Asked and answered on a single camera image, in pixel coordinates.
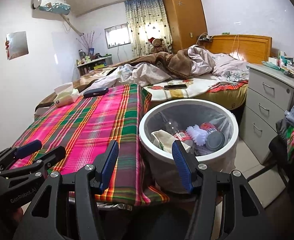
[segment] blue rubber pad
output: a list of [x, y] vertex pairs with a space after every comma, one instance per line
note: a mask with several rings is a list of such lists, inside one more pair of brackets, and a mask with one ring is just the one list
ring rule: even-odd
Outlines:
[[24, 146], [17, 148], [17, 151], [15, 153], [15, 158], [23, 159], [27, 157], [28, 155], [39, 151], [41, 148], [42, 148], [41, 141], [34, 140]]
[[101, 190], [105, 190], [109, 186], [109, 182], [110, 182], [110, 179], [111, 179], [111, 176], [114, 171], [115, 164], [118, 158], [118, 153], [119, 153], [118, 143], [115, 143], [111, 149], [111, 153], [109, 154], [102, 171], [102, 182], [100, 184]]
[[188, 191], [188, 193], [191, 193], [192, 190], [194, 189], [191, 183], [191, 172], [176, 142], [173, 142], [171, 150], [172, 150], [173, 159], [178, 168], [178, 173], [179, 173], [182, 185]]

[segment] wooden headboard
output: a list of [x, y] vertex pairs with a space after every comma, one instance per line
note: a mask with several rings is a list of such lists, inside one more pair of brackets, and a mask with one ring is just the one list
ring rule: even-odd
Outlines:
[[258, 35], [217, 35], [200, 42], [211, 53], [230, 54], [235, 59], [261, 64], [270, 57], [272, 38]]

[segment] gray drawer cabinet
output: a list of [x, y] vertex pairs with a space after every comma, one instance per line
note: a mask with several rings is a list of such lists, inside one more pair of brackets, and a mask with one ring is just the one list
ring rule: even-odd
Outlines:
[[249, 85], [239, 135], [263, 164], [277, 135], [275, 123], [294, 105], [294, 79], [280, 71], [248, 64]]

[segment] air conditioner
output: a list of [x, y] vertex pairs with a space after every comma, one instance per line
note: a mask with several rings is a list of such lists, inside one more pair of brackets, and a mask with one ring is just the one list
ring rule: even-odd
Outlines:
[[32, 8], [64, 15], [70, 12], [70, 5], [65, 0], [33, 0]]

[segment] white wall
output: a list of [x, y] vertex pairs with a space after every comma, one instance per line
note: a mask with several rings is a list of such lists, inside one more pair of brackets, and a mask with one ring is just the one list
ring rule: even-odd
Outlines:
[[107, 47], [105, 29], [126, 22], [125, 4], [122, 2], [78, 17], [77, 27], [84, 33], [95, 31], [94, 39], [97, 38], [93, 46], [95, 53], [100, 53], [100, 55], [111, 54], [112, 61], [116, 64], [133, 58], [131, 44], [119, 47], [119, 60], [117, 56], [118, 48], [108, 49]]
[[272, 37], [272, 47], [294, 57], [294, 7], [289, 0], [202, 0], [209, 35]]
[[[26, 31], [29, 54], [7, 60], [6, 34], [21, 31]], [[76, 37], [73, 30], [65, 33], [60, 15], [32, 10], [31, 0], [0, 0], [0, 150], [33, 122], [42, 99], [78, 78]]]

